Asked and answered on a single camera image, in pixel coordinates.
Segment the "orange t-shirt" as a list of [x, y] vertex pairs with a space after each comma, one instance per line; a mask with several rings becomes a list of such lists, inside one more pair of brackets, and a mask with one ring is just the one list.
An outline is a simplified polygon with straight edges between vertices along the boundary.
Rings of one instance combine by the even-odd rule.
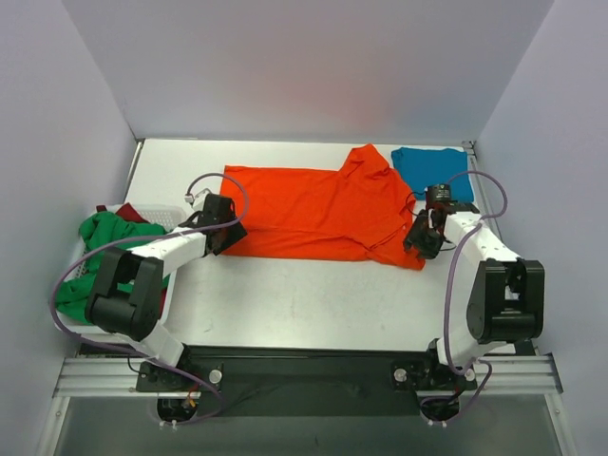
[[337, 170], [227, 165], [220, 193], [246, 208], [239, 257], [366, 261], [420, 271], [406, 253], [414, 197], [371, 144]]

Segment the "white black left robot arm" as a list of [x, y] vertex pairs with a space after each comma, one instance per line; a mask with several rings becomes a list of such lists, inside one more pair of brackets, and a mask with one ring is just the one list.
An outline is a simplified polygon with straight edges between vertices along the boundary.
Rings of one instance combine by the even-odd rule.
[[246, 236], [234, 201], [207, 194], [169, 234], [142, 246], [112, 246], [103, 252], [85, 306], [86, 321], [161, 363], [158, 378], [169, 390], [185, 389], [192, 368], [182, 361], [185, 345], [161, 323], [163, 281], [191, 261], [217, 256]]

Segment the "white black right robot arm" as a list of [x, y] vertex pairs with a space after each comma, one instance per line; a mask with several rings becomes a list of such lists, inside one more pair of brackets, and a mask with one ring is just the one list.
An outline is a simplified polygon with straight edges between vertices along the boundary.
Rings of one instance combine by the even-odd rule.
[[[415, 216], [403, 242], [407, 253], [423, 260], [438, 256], [445, 243], [455, 246], [448, 268], [443, 335], [436, 355], [421, 364], [422, 379], [441, 388], [455, 373], [463, 375], [489, 352], [538, 337], [543, 327], [545, 270], [506, 247], [476, 206], [459, 202], [448, 184], [426, 189], [426, 206]], [[461, 258], [476, 268], [465, 321], [450, 323], [456, 269]]]

